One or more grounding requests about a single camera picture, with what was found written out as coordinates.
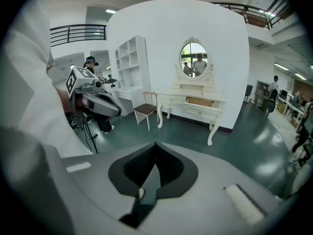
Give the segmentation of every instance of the oval mirror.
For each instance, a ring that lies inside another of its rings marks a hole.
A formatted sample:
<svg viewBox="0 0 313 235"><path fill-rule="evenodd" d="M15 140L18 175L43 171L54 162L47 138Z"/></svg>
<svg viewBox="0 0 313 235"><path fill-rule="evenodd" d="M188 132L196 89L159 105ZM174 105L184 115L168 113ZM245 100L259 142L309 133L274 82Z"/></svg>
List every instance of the oval mirror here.
<svg viewBox="0 0 313 235"><path fill-rule="evenodd" d="M202 45L188 43L180 54L182 71L189 77L200 76L207 66L207 54Z"/></svg>

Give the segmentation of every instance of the green floor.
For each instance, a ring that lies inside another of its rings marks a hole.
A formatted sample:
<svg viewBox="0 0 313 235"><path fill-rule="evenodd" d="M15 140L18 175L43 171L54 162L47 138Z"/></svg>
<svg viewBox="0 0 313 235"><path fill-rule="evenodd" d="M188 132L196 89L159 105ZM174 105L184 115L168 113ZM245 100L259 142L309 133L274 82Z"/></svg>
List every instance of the green floor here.
<svg viewBox="0 0 313 235"><path fill-rule="evenodd" d="M289 176L287 163L291 161L291 155L280 132L253 104L243 104L232 133L217 131L212 146L207 145L209 130L206 127L164 117L163 127L158 129L156 114L152 114L149 120L150 131L145 120L137 124L134 113L113 118L111 124L115 129L108 134L101 133L93 122L99 133L96 137L98 152L156 141L175 144L224 159L272 193L282 196ZM75 132L87 145L84 132Z"/></svg>

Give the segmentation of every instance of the mirror frame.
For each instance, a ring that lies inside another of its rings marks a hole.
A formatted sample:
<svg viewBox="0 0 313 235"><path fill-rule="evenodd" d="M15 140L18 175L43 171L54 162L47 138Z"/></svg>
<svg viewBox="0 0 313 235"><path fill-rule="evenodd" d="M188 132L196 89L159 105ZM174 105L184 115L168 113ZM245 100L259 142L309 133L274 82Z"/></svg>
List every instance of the mirror frame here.
<svg viewBox="0 0 313 235"><path fill-rule="evenodd" d="M205 68L204 72L203 72L200 76L197 76L197 77L190 77L190 76L187 76L187 75L183 72L183 70L182 70L181 52L182 52L182 50L185 48L185 46L186 46L187 44L190 44L190 43L196 43L196 44L201 45L201 46L204 48L204 50L205 50L205 52L206 52L206 55L207 55L207 65L206 65L206 68ZM180 73L181 75L183 75L184 78L186 78L186 79L189 79L189 80L191 80L191 81L196 81L196 80L199 80L199 79L203 78L203 77L209 72L210 67L212 67L212 66L213 66L213 65L212 65L211 55L209 54L209 52L207 51L207 49L203 46L202 42L201 42L198 38L195 38L195 37L193 37L193 36L189 37L189 38L183 43L182 48L180 49L180 52L179 52L179 70L180 70L179 73Z"/></svg>

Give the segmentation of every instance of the white bookshelf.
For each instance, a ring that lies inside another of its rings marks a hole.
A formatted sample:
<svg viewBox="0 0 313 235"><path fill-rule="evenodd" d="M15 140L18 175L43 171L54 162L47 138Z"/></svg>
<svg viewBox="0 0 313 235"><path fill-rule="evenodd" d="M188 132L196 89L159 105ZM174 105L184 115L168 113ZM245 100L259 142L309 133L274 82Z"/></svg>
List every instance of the white bookshelf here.
<svg viewBox="0 0 313 235"><path fill-rule="evenodd" d="M144 103L145 91L150 91L150 78L145 38L136 35L115 50L116 68L120 88L114 89L114 96L121 102L122 115L126 116Z"/></svg>

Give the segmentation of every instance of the black railing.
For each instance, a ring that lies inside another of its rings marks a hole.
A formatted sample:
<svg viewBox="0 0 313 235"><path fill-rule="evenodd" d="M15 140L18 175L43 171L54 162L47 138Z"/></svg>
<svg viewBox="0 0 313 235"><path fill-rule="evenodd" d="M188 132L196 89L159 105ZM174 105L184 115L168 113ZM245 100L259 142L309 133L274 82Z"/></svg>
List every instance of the black railing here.
<svg viewBox="0 0 313 235"><path fill-rule="evenodd" d="M85 40L106 40L106 25L74 24L50 29L51 47Z"/></svg>
<svg viewBox="0 0 313 235"><path fill-rule="evenodd" d="M272 29L273 25L279 20L285 19L293 13L286 0L275 0L267 10L240 3L213 3L241 14L246 24L255 25L268 30Z"/></svg>

